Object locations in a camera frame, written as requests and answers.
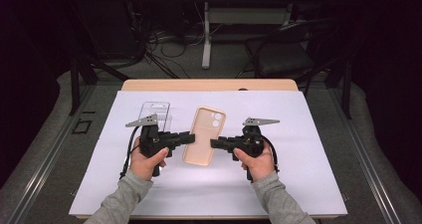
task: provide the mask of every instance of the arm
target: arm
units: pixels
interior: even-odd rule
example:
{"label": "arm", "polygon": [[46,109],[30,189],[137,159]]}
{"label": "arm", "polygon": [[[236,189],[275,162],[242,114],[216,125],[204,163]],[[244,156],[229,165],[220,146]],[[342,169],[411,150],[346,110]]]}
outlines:
{"label": "arm", "polygon": [[133,144],[130,170],[118,182],[115,193],[105,198],[99,210],[86,223],[127,223],[130,213],[145,197],[152,186],[152,171],[156,164],[165,166],[164,158],[168,148],[163,148],[150,158],[139,151],[139,138]]}
{"label": "arm", "polygon": [[266,142],[264,142],[263,153],[256,158],[249,156],[239,148],[235,148],[234,153],[242,161],[244,169],[249,167],[254,181],[252,186],[273,224],[315,223],[286,191],[285,184],[279,180],[279,175],[274,170],[270,146]]}

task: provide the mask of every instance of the person's right hand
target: person's right hand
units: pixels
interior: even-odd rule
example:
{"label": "person's right hand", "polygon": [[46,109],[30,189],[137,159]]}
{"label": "person's right hand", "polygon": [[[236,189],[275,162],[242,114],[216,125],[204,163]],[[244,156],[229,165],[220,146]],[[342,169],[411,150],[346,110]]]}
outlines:
{"label": "person's right hand", "polygon": [[274,161],[271,154],[270,145],[264,141],[264,150],[261,155],[251,157],[239,148],[235,148],[235,155],[242,161],[242,167],[246,170],[249,167],[254,182],[266,177],[274,171]]}

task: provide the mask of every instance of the hand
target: hand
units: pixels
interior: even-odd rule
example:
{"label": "hand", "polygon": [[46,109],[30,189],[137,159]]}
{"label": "hand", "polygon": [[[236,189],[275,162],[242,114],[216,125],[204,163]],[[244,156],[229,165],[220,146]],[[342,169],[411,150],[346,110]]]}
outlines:
{"label": "hand", "polygon": [[251,157],[242,149],[235,148],[235,155],[242,161],[242,167],[246,170],[249,167],[254,182],[266,177],[274,171],[274,161],[271,154],[270,145],[264,141],[264,150],[261,155]]}
{"label": "hand", "polygon": [[151,180],[154,166],[157,164],[161,167],[165,166],[164,158],[167,156],[168,148],[163,148],[155,153],[155,155],[147,158],[140,153],[139,137],[134,142],[133,147],[136,147],[136,149],[132,152],[130,157],[130,170],[145,181]]}

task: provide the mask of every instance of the gray sweatshirt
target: gray sweatshirt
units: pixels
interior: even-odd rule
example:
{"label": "gray sweatshirt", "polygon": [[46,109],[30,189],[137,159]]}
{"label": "gray sweatshirt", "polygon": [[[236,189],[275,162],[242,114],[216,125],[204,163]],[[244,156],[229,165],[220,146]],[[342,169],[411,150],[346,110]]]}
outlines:
{"label": "gray sweatshirt", "polygon": [[[145,181],[128,170],[118,182],[115,193],[105,198],[102,206],[85,223],[127,223],[136,205],[145,197],[152,181]],[[271,223],[314,223],[279,180],[276,171],[252,183],[263,208],[269,213]]]}

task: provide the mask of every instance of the person's left hand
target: person's left hand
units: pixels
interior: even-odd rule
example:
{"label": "person's left hand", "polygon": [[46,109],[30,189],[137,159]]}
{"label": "person's left hand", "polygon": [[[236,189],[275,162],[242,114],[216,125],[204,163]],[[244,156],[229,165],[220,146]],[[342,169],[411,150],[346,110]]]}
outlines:
{"label": "person's left hand", "polygon": [[147,158],[140,153],[139,137],[134,142],[133,147],[136,147],[136,149],[132,152],[130,157],[130,170],[145,181],[151,180],[154,166],[157,164],[161,167],[165,166],[164,158],[167,156],[168,148],[165,147],[159,150],[155,155]]}

